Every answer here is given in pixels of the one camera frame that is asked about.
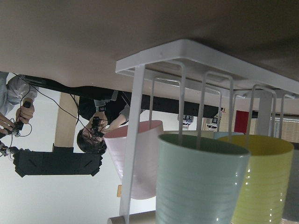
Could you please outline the green plastic cup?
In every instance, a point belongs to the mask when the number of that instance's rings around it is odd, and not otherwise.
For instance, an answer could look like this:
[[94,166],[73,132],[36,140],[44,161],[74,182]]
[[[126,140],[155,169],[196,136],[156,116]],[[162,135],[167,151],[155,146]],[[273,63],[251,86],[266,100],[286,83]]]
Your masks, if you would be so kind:
[[156,222],[230,223],[250,152],[228,142],[178,134],[160,135],[158,146]]

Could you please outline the blue plastic cup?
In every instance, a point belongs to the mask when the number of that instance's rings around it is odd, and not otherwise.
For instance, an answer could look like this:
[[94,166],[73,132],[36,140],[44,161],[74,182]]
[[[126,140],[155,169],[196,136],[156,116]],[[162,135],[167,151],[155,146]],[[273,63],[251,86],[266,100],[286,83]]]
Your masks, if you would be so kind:
[[[228,137],[229,132],[214,132],[214,139],[219,139],[222,137]],[[244,133],[240,132],[232,132],[232,135],[244,135]]]

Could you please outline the pink plastic cup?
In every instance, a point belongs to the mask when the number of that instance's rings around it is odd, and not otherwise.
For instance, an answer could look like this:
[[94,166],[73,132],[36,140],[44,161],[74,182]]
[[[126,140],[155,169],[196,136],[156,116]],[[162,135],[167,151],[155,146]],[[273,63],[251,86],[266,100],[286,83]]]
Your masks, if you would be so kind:
[[[119,178],[123,178],[128,126],[106,133],[103,138],[111,155]],[[131,198],[149,199],[156,196],[158,136],[164,133],[160,120],[143,121],[139,124]]]

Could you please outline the yellow plastic cup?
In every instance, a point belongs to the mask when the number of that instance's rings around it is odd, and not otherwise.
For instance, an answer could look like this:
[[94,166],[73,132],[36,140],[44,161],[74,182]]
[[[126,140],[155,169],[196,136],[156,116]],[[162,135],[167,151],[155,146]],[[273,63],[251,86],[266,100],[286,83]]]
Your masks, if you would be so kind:
[[280,223],[294,145],[280,138],[262,135],[233,135],[232,144],[246,147],[251,152],[251,157],[231,222]]

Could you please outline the person in dark clothes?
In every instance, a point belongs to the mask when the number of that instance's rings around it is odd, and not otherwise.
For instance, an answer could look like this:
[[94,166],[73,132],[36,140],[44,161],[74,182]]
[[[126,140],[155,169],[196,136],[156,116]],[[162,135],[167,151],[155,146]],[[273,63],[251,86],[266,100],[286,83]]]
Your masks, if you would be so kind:
[[98,99],[79,98],[78,114],[88,124],[77,134],[77,145],[88,154],[106,152],[103,136],[128,123],[131,93],[117,90],[100,91]]

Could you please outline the black plastic stand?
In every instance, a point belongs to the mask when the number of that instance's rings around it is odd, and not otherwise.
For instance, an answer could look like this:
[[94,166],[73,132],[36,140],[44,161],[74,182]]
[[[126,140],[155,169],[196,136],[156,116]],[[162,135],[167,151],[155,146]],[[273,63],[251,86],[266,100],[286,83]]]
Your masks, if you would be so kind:
[[53,147],[51,152],[20,149],[14,153],[15,171],[26,175],[96,175],[101,154],[75,153],[72,147]]

